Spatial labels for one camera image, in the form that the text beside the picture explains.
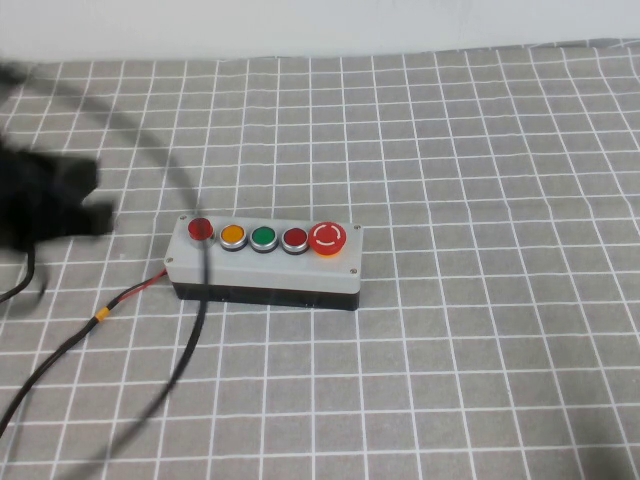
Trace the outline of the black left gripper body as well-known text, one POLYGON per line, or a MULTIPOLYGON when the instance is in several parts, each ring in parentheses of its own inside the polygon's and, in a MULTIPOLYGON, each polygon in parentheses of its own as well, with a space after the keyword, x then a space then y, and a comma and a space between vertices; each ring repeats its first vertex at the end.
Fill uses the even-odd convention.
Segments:
POLYGON ((81 199, 63 187, 70 157, 1 146, 1 246, 25 252, 37 243, 77 235, 81 199))

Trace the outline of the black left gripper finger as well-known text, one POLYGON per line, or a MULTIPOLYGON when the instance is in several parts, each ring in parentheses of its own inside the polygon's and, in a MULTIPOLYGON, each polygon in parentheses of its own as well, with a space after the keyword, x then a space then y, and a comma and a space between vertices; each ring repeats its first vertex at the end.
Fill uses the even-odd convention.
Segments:
POLYGON ((99 184, 99 161, 94 158, 54 158, 54 185, 76 201, 84 201, 99 184))
POLYGON ((102 236, 110 234, 114 228, 115 204, 113 201, 98 201, 81 208, 82 222, 78 234, 102 236))

